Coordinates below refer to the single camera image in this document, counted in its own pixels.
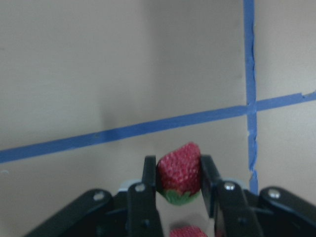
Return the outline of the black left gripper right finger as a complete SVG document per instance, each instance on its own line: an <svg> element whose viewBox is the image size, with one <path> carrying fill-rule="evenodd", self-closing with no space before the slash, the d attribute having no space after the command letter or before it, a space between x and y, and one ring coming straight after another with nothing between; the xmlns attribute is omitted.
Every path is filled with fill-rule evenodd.
<svg viewBox="0 0 316 237"><path fill-rule="evenodd" d="M212 157L200 157L201 192L216 237L263 237L264 232L244 190L222 179Z"/></svg>

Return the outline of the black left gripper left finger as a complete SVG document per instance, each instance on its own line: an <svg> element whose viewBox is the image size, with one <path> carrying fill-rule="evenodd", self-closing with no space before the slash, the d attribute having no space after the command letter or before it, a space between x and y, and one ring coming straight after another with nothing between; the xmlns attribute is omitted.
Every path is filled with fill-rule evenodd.
<svg viewBox="0 0 316 237"><path fill-rule="evenodd" d="M129 237L164 236L156 207L156 157L146 156L140 182L127 192L127 230Z"/></svg>

